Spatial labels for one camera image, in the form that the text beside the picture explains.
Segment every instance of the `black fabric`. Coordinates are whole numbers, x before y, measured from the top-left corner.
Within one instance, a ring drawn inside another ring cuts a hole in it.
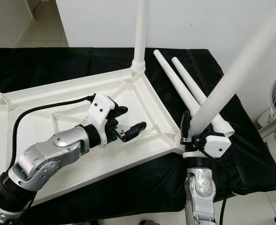
[[[168,112],[180,125],[186,110],[153,55],[146,49],[146,76]],[[208,95],[223,73],[208,50],[160,49],[172,65],[176,56]],[[131,48],[0,49],[0,92],[128,68]],[[229,170],[231,190],[245,195],[276,189],[276,164],[237,96],[221,111],[234,127],[232,145],[219,159]],[[225,174],[209,160],[217,195],[225,191]],[[65,224],[184,207],[187,160],[171,153],[32,207],[27,224]]]

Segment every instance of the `robotic arm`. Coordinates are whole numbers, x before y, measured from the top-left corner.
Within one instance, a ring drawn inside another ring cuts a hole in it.
[[[186,224],[217,225],[213,207],[216,186],[212,177],[212,170],[207,168],[206,160],[212,160],[221,166],[229,181],[227,169],[215,158],[220,158],[231,146],[229,138],[224,134],[215,133],[209,126],[202,134],[190,137],[189,112],[184,112],[181,122],[181,144],[185,145],[183,158],[189,160],[187,178],[184,183],[186,191],[185,216]],[[220,223],[223,221],[223,210],[227,200],[228,190],[224,195]]]
[[[127,113],[128,108],[118,106],[103,94],[96,94],[91,100],[89,125],[59,132],[45,142],[30,146],[0,176],[0,224],[11,224],[18,219],[58,170],[76,162],[90,148],[105,147],[117,138],[127,142],[146,128],[146,123],[141,122],[126,132],[118,130],[116,117]]]

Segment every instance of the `white cylindrical pole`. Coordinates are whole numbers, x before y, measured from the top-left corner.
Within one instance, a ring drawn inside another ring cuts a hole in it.
[[[153,54],[157,58],[161,67],[163,68],[168,78],[170,79],[175,89],[177,90],[178,94],[180,95],[181,99],[185,103],[186,107],[190,112],[190,115],[194,116],[195,113],[200,108],[200,105],[192,96],[192,94],[189,92],[189,90],[186,88],[186,86],[183,84],[183,82],[180,80],[180,78],[176,75],[174,70],[171,68],[171,66],[168,64],[168,62],[165,60],[165,58],[162,56],[159,50],[155,50]]]
[[[148,0],[139,0],[134,59],[132,61],[132,70],[136,73],[144,72],[146,68],[144,53],[146,50],[147,22]]]
[[[177,71],[183,78],[184,82],[186,83],[188,89],[197,100],[197,102],[202,105],[206,101],[207,97],[203,93],[203,91],[199,88],[196,84],[194,79],[190,76],[187,72],[185,67],[181,64],[177,57],[172,58],[172,63],[175,65]],[[214,119],[211,121],[213,130],[217,133],[223,133],[226,137],[230,137],[234,134],[233,127],[225,121],[220,114],[217,114]]]
[[[234,60],[228,72],[213,89],[207,100],[190,122],[190,134],[198,135],[209,125],[212,119],[224,108],[228,101],[240,89],[252,69],[264,56],[264,53],[276,39],[276,7],[261,29],[243,48]]]

